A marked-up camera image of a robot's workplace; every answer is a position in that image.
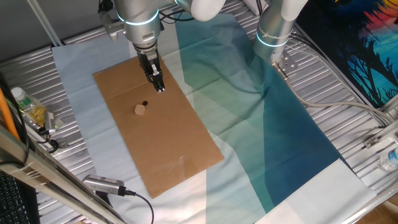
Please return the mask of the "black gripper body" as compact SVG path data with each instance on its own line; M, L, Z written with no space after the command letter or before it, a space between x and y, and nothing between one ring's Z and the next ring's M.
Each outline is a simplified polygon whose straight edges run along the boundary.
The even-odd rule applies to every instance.
M149 82L159 82L162 79L159 54L157 50L149 52L137 52L137 56L146 78Z

